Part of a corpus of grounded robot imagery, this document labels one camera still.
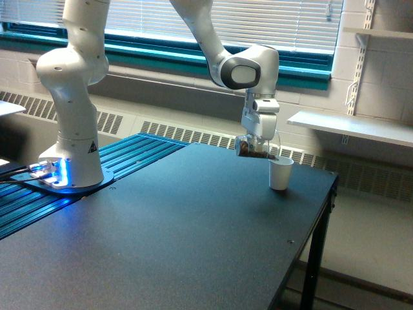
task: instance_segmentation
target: cable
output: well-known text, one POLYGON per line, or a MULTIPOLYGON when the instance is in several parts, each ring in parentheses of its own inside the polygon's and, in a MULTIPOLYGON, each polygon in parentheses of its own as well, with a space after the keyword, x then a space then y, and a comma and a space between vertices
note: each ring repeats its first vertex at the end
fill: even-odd
POLYGON ((4 174, 0 175, 0 180, 1 179, 7 179, 11 176, 15 176, 16 174, 21 174, 21 173, 29 172, 29 171, 30 171, 29 168, 24 168, 24 169, 15 170, 15 171, 12 171, 12 172, 7 172, 7 173, 4 173, 4 174))
POLYGON ((44 176, 40 176, 40 177, 38 177, 38 178, 31 178, 31 179, 17 180, 17 181, 14 181, 14 180, 10 180, 10 181, 0 181, 0 185, 1 185, 1 184, 19 184, 19 183, 24 183, 24 182, 29 182, 29 181, 36 181, 36 180, 47 179, 47 178, 51 178, 51 177, 52 177, 52 174, 49 173, 49 174, 46 174, 46 175, 44 175, 44 176))

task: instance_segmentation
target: blue led light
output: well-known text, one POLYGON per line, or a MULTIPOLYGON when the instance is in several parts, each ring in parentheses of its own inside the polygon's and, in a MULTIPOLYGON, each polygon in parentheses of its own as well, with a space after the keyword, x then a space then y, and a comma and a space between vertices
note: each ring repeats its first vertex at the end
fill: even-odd
POLYGON ((60 176, 61 176, 61 185, 66 186, 69 184, 69 177, 67 172, 66 161, 62 158, 59 162, 60 166, 60 176))

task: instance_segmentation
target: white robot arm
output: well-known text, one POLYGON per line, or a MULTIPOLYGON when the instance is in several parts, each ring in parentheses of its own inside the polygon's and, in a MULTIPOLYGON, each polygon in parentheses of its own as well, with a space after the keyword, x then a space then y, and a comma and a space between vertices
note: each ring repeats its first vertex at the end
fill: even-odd
POLYGON ((268 154, 267 145, 274 137, 276 113, 279 112, 275 99, 279 70, 277 50, 253 45, 232 55, 225 50, 212 24, 213 0, 170 2, 201 47, 212 81, 229 89, 247 89, 241 124, 248 135, 237 137, 238 155, 262 157, 263 154, 268 154))
POLYGON ((41 56, 37 74, 54 99, 59 133, 57 143, 39 161, 53 163, 33 173, 55 189, 83 188, 103 181, 97 145, 96 108, 87 86, 108 72, 105 26, 110 0, 66 0, 63 22, 69 44, 41 56))

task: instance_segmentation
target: window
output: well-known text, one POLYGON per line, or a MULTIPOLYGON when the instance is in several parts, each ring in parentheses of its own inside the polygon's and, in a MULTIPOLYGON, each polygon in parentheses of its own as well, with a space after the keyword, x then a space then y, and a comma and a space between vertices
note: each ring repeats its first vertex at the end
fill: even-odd
MULTIPOLYGON (((253 43, 270 45, 280 51, 280 75, 321 78, 331 70, 342 5, 343 0, 215 0, 212 18, 231 52, 253 43)), ((2 0, 0 20, 5 32, 64 37, 63 8, 64 0, 2 0)), ((109 52, 122 46, 126 53, 158 48, 170 53, 169 60, 175 52, 187 53, 192 57, 178 61, 205 64, 168 0, 112 0, 106 42, 109 52)))

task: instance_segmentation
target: blue aluminum rail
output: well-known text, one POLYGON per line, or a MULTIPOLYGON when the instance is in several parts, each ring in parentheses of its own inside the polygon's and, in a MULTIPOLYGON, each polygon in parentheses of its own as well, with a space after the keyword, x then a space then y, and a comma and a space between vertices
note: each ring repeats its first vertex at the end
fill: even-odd
MULTIPOLYGON (((99 150, 102 167, 115 180, 134 173, 188 143, 151 134, 136 134, 99 150)), ((0 240, 70 205, 79 197, 55 196, 24 185, 0 185, 0 240)))

